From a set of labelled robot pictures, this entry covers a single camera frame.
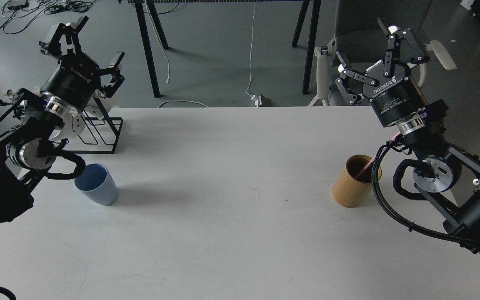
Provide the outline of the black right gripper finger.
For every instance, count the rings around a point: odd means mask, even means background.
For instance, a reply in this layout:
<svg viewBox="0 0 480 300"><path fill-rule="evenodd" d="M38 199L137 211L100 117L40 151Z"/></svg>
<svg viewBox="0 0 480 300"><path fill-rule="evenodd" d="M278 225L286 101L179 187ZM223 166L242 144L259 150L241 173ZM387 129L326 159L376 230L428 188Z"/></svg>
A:
<svg viewBox="0 0 480 300"><path fill-rule="evenodd" d="M348 105L356 105L363 99L363 95L362 92L354 90L351 87L350 82L354 80L357 83L373 87L374 78L365 73L354 70L352 68L352 63L344 53L336 51L335 56L340 62L338 67L339 77L335 80L336 87Z"/></svg>
<svg viewBox="0 0 480 300"><path fill-rule="evenodd" d="M383 75L386 78L395 74L397 66L408 66L408 63L415 66L429 61L425 46L418 42L411 29L400 29L396 25L389 26L382 17L377 17L377 23L388 38L383 69ZM406 62L401 60L401 46L403 45L408 45L411 51Z"/></svg>

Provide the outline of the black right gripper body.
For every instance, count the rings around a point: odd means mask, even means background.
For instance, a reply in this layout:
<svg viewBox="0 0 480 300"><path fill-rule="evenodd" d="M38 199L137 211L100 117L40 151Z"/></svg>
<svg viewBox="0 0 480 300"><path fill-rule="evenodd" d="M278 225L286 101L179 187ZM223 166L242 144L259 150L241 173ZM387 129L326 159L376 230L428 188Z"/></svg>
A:
<svg viewBox="0 0 480 300"><path fill-rule="evenodd" d="M362 95L372 100L371 107L383 127L392 127L400 119L424 110L425 97L412 78L408 65L396 63L392 77L385 77L384 61L379 60L366 72L378 81L378 85L364 84Z"/></svg>

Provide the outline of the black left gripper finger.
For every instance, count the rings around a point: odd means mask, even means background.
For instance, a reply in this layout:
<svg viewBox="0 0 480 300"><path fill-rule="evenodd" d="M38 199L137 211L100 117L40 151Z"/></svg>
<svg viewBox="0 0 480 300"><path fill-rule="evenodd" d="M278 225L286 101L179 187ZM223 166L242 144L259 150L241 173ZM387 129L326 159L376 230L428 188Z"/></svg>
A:
<svg viewBox="0 0 480 300"><path fill-rule="evenodd" d="M118 88L125 81L125 77L122 76L121 68L120 68L120 63L124 56L125 56L124 52L117 52L114 55L110 65L107 68L103 68L103 69L99 67L99 64L95 60L92 60L96 65L95 73L97 73L97 75L93 75L93 76L96 76L99 79L103 75L111 76L111 79L108 85L101 86L100 81L98 84L95 85L95 89L93 90L93 93L92 93L93 96L97 94L105 98L112 98L115 95L115 93L118 91Z"/></svg>
<svg viewBox="0 0 480 300"><path fill-rule="evenodd" d="M88 16L82 16L79 17L76 22L53 25L46 36L46 41L39 41L41 53L55 59L62 59L67 55L81 54L82 48L79 42L78 33L84 28L87 22ZM73 48L68 49L66 54L62 53L62 38L65 38L67 45L73 45Z"/></svg>

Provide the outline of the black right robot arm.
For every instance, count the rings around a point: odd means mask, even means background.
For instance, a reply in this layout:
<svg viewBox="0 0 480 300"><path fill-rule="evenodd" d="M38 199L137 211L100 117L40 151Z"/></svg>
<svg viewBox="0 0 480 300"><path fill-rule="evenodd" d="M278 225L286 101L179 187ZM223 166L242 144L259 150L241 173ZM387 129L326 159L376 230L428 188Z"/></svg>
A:
<svg viewBox="0 0 480 300"><path fill-rule="evenodd" d="M459 244L480 252L480 160L447 142L443 118L447 106L438 100L427 103L411 76L411 66L429 60L425 48L410 29L379 27L388 39L385 57L366 72L352 69L340 51L336 86L351 105L368 100L383 127L398 127L394 140L382 145L372 161L372 190L381 208L409 231ZM428 201L445 218L445 233L419 226L396 212L384 198L379 184L380 165L389 150L410 155L396 167L393 188L409 200Z"/></svg>

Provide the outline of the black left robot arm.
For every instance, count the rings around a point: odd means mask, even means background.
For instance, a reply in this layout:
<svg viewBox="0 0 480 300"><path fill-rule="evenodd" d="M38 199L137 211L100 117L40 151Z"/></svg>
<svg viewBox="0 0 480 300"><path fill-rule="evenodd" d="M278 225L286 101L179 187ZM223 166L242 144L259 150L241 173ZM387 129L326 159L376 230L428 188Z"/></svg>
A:
<svg viewBox="0 0 480 300"><path fill-rule="evenodd" d="M34 205L33 189L43 178L75 179L85 169L80 152L64 149L86 125L83 113L104 121L116 138L109 111L125 78L118 52L106 68L82 51L78 34L88 21L59 23L40 41L41 53L57 59L53 74L38 91L8 90L0 100L0 223L11 222Z"/></svg>

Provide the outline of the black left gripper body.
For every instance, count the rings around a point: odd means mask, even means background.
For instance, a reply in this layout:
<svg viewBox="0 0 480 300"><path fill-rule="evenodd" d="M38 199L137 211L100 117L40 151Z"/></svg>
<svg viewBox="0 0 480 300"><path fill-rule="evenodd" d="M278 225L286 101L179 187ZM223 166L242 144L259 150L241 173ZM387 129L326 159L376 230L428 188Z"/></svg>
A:
<svg viewBox="0 0 480 300"><path fill-rule="evenodd" d="M41 94L58 97L81 113L100 86L98 70L90 57L63 57L41 87Z"/></svg>

